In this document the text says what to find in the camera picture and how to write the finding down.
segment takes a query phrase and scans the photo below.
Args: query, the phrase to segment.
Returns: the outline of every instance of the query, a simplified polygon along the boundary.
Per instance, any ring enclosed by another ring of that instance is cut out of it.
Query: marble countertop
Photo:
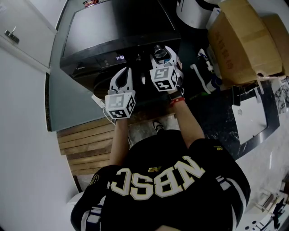
[[[205,137],[218,139],[235,160],[239,159],[266,140],[279,126],[278,110],[270,81],[263,81],[264,94],[258,88],[262,99],[267,127],[255,137],[240,145],[237,125],[232,110],[232,91],[226,90],[205,97],[198,97],[188,106],[200,123]],[[251,91],[241,96],[241,101],[255,97]]]

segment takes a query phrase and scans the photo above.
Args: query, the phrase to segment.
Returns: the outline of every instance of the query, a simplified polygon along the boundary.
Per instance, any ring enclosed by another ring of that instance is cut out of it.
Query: sneaker
[[[157,133],[160,131],[164,131],[163,125],[160,122],[158,122],[157,120],[155,120],[153,122],[153,126],[154,126],[154,129],[156,130]]]

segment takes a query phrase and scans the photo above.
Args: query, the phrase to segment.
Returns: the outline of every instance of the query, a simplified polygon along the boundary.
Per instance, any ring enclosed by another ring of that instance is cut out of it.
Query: brown box
[[[273,39],[247,0],[219,3],[221,13],[208,38],[227,85],[243,84],[282,71]]]
[[[289,33],[279,15],[273,14],[262,17],[269,30],[283,63],[283,73],[289,75]]]

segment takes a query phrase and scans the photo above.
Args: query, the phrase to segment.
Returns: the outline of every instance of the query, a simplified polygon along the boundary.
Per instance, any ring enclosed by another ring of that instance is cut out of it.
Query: person
[[[169,92],[180,131],[164,130],[128,144],[128,119],[116,121],[110,165],[100,169],[75,205],[77,231],[235,230],[249,183],[218,140],[205,139],[179,91]]]

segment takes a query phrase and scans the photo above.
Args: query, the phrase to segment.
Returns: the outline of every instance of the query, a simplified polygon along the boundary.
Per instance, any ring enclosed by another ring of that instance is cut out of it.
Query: wristband
[[[170,105],[173,106],[176,102],[185,101],[184,97],[177,98],[171,101]]]

